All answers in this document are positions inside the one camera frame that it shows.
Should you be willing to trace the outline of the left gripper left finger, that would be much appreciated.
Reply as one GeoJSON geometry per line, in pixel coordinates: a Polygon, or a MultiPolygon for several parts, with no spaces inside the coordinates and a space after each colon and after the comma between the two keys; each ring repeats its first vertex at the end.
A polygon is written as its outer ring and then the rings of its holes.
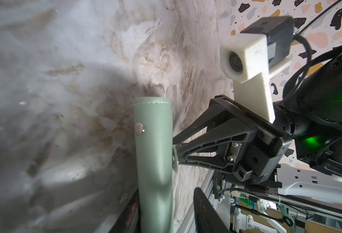
{"type": "Polygon", "coordinates": [[[137,190],[109,233],[140,233],[140,197],[137,190]]]}

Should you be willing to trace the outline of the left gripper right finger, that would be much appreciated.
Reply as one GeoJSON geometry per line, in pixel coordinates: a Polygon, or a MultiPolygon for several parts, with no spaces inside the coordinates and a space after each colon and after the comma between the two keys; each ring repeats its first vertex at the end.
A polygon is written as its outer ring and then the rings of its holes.
{"type": "Polygon", "coordinates": [[[197,233],[229,233],[201,188],[194,189],[194,218],[197,233]]]}

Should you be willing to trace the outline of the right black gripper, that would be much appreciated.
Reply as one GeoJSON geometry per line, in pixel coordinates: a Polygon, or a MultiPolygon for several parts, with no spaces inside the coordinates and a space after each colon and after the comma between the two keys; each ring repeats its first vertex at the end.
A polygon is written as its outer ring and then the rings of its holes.
{"type": "Polygon", "coordinates": [[[174,137],[178,163],[232,173],[253,183],[268,180],[291,136],[224,95],[209,105],[174,137]]]}

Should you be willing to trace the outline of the green card holder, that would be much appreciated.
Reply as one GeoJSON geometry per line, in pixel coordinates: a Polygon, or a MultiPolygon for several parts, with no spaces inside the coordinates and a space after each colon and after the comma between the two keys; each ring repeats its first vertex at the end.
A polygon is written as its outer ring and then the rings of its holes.
{"type": "Polygon", "coordinates": [[[173,232],[173,117],[170,99],[134,102],[134,132],[143,233],[173,232]]]}

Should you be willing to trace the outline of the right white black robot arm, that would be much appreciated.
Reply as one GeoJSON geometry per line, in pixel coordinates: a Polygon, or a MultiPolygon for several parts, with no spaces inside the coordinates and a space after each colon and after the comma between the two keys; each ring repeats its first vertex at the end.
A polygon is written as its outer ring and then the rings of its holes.
{"type": "Polygon", "coordinates": [[[342,203],[342,46],[312,64],[269,123],[224,95],[174,137],[182,165],[217,171],[245,191],[342,203]]]}

